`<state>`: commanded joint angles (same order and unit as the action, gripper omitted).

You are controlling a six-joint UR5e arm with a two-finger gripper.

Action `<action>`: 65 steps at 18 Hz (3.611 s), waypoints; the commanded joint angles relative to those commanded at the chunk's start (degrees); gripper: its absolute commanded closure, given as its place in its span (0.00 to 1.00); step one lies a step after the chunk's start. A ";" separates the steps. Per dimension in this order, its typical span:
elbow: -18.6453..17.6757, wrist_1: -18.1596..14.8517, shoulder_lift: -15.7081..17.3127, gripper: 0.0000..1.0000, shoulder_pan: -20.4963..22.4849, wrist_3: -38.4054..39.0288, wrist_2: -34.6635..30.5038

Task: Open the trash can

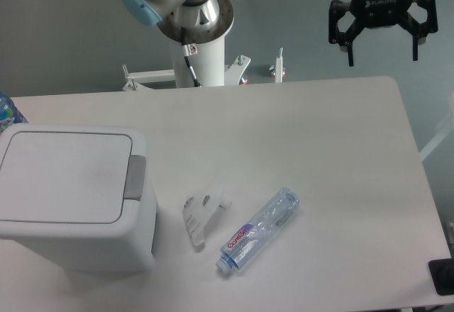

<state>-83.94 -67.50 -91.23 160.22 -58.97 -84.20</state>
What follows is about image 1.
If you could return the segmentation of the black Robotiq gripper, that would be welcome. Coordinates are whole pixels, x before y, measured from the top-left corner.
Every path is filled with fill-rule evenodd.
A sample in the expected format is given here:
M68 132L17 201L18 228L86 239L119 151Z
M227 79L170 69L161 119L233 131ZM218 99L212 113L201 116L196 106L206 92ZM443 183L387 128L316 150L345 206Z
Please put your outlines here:
M418 22L409 12L412 4L426 12L426 20ZM339 30L338 22L348 12L354 20L347 29ZM412 59L419 59L420 42L438 31L436 0L332 0L328 10L328 41L338 44L348 54L348 64L354 66L353 41L365 28L382 28L399 25L412 36Z

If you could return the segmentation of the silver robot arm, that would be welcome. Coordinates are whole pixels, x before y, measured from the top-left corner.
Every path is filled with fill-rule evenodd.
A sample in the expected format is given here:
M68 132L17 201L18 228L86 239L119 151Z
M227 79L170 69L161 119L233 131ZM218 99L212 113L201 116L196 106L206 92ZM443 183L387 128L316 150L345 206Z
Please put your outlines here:
M191 32L211 30L221 19L219 0L122 0L129 12L142 24L155 26L174 17L183 26L183 8L200 9L203 16L184 25ZM438 31L436 0L332 0L328 10L328 41L348 54L354 65L353 41L366 28L398 25L412 36L412 58L419 58L419 45Z

